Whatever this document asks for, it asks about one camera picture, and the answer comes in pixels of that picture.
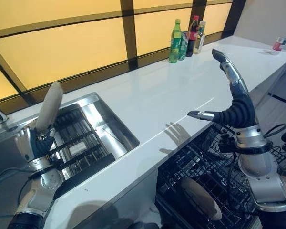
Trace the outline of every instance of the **glass bottle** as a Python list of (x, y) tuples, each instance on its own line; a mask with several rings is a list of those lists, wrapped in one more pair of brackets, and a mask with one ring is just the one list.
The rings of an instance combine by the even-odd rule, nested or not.
[(194, 54), (199, 54), (201, 52), (201, 47), (204, 44), (204, 38), (205, 38), (204, 28), (205, 28), (205, 21), (200, 21), (197, 38), (194, 44), (194, 50), (193, 50)]

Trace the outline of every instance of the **green plastic bottle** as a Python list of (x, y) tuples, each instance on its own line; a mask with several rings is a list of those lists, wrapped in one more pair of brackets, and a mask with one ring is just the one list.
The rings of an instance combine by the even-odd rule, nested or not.
[(175, 27), (172, 32), (171, 48), (168, 57), (169, 63), (176, 63), (179, 59), (179, 47), (181, 41), (180, 19), (175, 20)]

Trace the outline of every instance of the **silver metal forearm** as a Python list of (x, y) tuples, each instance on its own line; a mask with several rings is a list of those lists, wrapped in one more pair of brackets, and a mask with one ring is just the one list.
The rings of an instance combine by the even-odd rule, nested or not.
[[(267, 144), (259, 125), (236, 129), (237, 147), (262, 147)], [(277, 173), (277, 162), (270, 152), (240, 154), (239, 168), (246, 175), (255, 205), (261, 211), (286, 211), (286, 185)]]
[(30, 191), (22, 199), (16, 214), (33, 213), (44, 217), (62, 182), (61, 172), (55, 168), (33, 178)]

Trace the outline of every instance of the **wall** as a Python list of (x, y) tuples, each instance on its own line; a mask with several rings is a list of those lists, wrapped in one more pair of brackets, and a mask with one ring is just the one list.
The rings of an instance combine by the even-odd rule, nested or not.
[(273, 45), (285, 29), (286, 0), (247, 0), (234, 35)]

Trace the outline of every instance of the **soda bottle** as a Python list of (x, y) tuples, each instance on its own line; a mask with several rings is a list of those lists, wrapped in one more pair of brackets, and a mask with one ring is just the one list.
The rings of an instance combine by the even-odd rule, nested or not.
[(278, 37), (275, 44), (272, 46), (271, 54), (278, 55), (286, 44), (286, 29), (282, 36)]
[(198, 20), (199, 20), (199, 16), (194, 15), (193, 22), (189, 28), (190, 37), (189, 37), (189, 41), (187, 44), (187, 50), (186, 50), (186, 56), (187, 57), (190, 57), (193, 55), (194, 44), (195, 44), (195, 40), (197, 38), (197, 31), (198, 31), (198, 27), (199, 27)]
[(180, 19), (175, 20), (175, 27), (171, 37), (171, 48), (168, 56), (169, 63), (176, 63), (179, 58), (179, 47), (181, 41)]

